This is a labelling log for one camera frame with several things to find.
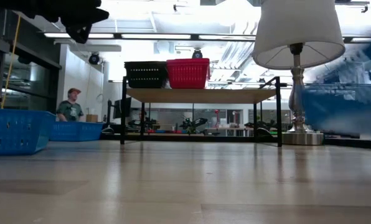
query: black basket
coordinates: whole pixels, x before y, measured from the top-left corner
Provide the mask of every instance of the black basket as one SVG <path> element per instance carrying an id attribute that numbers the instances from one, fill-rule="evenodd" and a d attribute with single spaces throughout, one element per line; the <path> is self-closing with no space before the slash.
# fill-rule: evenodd
<path id="1" fill-rule="evenodd" d="M 167 80 L 166 62 L 125 62 L 130 88 L 164 88 Z"/>

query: blue plastic basket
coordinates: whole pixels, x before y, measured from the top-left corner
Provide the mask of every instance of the blue plastic basket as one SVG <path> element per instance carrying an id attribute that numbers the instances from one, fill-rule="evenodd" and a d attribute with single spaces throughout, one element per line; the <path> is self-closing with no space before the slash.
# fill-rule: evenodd
<path id="1" fill-rule="evenodd" d="M 0 156 L 46 148 L 54 121 L 55 115 L 47 111 L 0 110 Z"/>
<path id="2" fill-rule="evenodd" d="M 55 122 L 51 141 L 95 141 L 100 139 L 103 123 Z"/>

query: cardboard box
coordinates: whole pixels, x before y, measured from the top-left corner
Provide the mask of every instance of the cardboard box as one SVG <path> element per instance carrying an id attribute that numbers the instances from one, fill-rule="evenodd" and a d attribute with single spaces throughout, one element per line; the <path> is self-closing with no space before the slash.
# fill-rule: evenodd
<path id="1" fill-rule="evenodd" d="M 86 115 L 86 122 L 98 122 L 98 115 L 97 114 Z"/>

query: red basket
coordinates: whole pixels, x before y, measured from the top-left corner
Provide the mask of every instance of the red basket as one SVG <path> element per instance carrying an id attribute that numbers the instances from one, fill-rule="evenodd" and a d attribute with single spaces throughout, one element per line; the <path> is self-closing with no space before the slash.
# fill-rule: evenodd
<path id="1" fill-rule="evenodd" d="M 175 59 L 167 61 L 171 88 L 204 89 L 209 79 L 209 59 Z"/>

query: table lamp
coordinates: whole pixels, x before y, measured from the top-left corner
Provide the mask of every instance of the table lamp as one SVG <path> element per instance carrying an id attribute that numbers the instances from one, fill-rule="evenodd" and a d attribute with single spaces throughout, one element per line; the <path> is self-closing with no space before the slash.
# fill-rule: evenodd
<path id="1" fill-rule="evenodd" d="M 289 97 L 293 127 L 283 134 L 284 144 L 322 144 L 324 136 L 304 123 L 303 71 L 335 60 L 344 52 L 334 0 L 262 0 L 252 57 L 262 67 L 291 70 L 293 78 Z"/>

